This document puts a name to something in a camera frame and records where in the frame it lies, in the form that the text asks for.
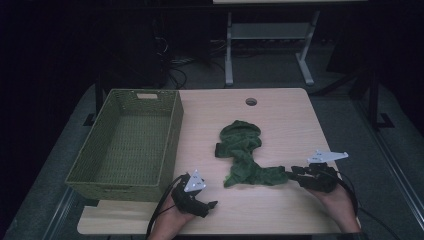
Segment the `table top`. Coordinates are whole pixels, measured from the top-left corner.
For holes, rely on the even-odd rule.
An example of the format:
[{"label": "table top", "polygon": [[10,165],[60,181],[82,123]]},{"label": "table top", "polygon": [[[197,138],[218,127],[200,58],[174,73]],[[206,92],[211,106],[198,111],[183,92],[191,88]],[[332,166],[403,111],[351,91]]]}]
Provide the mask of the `table top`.
[{"label": "table top", "polygon": [[[278,186],[235,185],[224,189],[231,158],[215,158],[220,131],[235,120],[257,125],[262,147],[253,151],[262,167],[307,166],[315,150],[329,151],[303,89],[220,89],[180,91],[184,118],[174,176],[198,170],[207,187],[196,198],[218,201],[206,218],[181,234],[319,234],[339,232],[321,204],[297,182]],[[246,104],[254,98],[255,106]],[[156,203],[100,201],[86,206],[82,234],[144,234]]]}]

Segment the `hole in table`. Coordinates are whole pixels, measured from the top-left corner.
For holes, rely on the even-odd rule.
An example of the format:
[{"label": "hole in table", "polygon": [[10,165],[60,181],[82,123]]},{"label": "hole in table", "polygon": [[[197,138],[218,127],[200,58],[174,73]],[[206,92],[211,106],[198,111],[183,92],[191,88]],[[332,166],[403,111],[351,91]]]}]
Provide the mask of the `hole in table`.
[{"label": "hole in table", "polygon": [[254,98],[248,98],[246,99],[246,104],[249,106],[255,106],[256,104],[258,104],[258,101],[256,101],[256,99]]}]

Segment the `hand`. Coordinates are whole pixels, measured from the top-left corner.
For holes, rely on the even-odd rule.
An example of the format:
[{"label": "hand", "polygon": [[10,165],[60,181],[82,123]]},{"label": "hand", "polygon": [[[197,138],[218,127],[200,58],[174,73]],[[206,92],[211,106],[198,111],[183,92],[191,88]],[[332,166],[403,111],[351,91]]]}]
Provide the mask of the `hand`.
[{"label": "hand", "polygon": [[194,216],[190,213],[182,213],[175,206],[171,194],[168,195],[160,211],[161,213],[155,221],[149,240],[170,240],[173,239]]},{"label": "hand", "polygon": [[349,194],[342,186],[337,184],[330,193],[306,190],[320,200],[343,233],[361,232]]}]

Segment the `basket handle hole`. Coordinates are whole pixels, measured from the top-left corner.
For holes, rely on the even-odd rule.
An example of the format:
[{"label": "basket handle hole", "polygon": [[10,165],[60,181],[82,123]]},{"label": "basket handle hole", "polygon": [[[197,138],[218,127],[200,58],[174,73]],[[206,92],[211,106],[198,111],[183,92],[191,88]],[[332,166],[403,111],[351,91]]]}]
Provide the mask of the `basket handle hole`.
[{"label": "basket handle hole", "polygon": [[258,104],[258,101],[254,98],[248,98],[246,99],[246,104],[249,106],[255,106],[256,104]]},{"label": "basket handle hole", "polygon": [[154,93],[137,93],[138,99],[158,99],[158,95]]}]

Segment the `table leg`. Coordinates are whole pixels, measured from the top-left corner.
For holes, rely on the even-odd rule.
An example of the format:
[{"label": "table leg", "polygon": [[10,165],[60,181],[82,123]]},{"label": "table leg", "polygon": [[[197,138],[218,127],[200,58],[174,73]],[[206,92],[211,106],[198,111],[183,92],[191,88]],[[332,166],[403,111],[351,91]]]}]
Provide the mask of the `table leg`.
[{"label": "table leg", "polygon": [[311,73],[309,72],[308,65],[306,64],[306,54],[308,53],[309,46],[311,45],[312,37],[314,36],[315,27],[318,22],[320,11],[316,11],[312,17],[312,21],[309,25],[308,31],[305,37],[305,46],[300,53],[296,53],[296,60],[299,63],[300,71],[302,72],[303,78],[305,79],[306,85],[314,85]]},{"label": "table leg", "polygon": [[225,85],[233,85],[233,63],[231,62],[231,12],[227,22],[227,54],[225,56]]}]

